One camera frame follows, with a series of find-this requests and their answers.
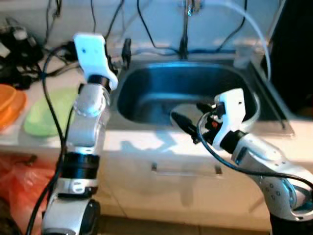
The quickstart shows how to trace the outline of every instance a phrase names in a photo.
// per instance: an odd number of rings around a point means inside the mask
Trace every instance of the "red plastic bag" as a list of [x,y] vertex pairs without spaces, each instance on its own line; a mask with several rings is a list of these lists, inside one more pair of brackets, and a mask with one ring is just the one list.
[[[23,234],[37,199],[54,174],[51,168],[28,166],[25,162],[25,158],[13,155],[0,157],[0,197],[8,202],[11,216]],[[46,200],[37,213],[33,235],[40,234],[45,209]]]

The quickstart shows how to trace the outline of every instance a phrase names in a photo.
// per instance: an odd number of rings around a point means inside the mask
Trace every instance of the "white cable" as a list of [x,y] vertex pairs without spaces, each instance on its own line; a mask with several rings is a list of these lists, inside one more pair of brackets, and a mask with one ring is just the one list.
[[267,63],[267,68],[268,68],[268,81],[270,81],[271,79],[271,63],[270,63],[270,57],[269,57],[269,51],[268,51],[268,47],[267,47],[267,43],[266,43],[266,39],[263,36],[258,24],[256,23],[256,21],[252,18],[252,16],[247,13],[244,9],[242,9],[242,7],[240,7],[239,5],[231,2],[231,1],[223,1],[223,0],[207,0],[205,2],[206,5],[214,5],[214,6],[225,6],[227,8],[230,8],[234,11],[236,11],[237,13],[241,14],[243,17],[246,18],[247,21],[249,21],[249,23],[251,24],[251,26],[254,28],[254,30],[256,31],[256,33],[258,34],[264,53],[265,53],[265,59],[266,59],[266,63]]

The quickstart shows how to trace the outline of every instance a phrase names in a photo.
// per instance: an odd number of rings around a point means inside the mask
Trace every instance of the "wall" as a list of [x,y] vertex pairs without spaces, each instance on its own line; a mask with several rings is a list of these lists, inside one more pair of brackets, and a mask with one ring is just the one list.
[[[244,5],[244,0],[233,0]],[[62,16],[55,23],[49,45],[55,46],[69,40],[78,31],[92,31],[90,0],[64,0]],[[94,0],[97,32],[106,34],[119,0]],[[151,35],[158,46],[178,48],[182,34],[183,8],[181,0],[141,0],[143,17]],[[248,0],[248,12],[267,34],[280,0]],[[22,22],[38,38],[45,35],[45,8],[47,0],[0,1],[0,20],[12,16]],[[214,49],[238,25],[242,17],[230,9],[206,5],[199,14],[189,18],[189,48]],[[126,0],[124,7],[112,29],[109,38],[111,47],[121,47],[126,37],[131,37],[133,46],[151,47],[146,31],[139,19],[136,0]],[[235,44],[255,43],[256,34],[248,22],[243,29],[225,46],[234,48]]]

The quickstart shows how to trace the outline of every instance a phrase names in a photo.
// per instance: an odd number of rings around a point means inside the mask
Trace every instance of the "cabinet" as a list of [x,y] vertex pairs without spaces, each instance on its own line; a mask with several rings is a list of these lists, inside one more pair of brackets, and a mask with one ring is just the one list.
[[258,187],[210,157],[110,152],[105,178],[127,217],[253,230],[270,228]]

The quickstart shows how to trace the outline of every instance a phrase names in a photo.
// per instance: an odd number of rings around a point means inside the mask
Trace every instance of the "sink basin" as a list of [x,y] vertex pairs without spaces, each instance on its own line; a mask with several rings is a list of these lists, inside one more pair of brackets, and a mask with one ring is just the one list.
[[214,96],[234,88],[244,91],[245,121],[257,119],[256,96],[240,73],[229,66],[199,62],[156,63],[130,71],[117,108],[133,122],[171,125],[170,113],[177,105],[212,103]]

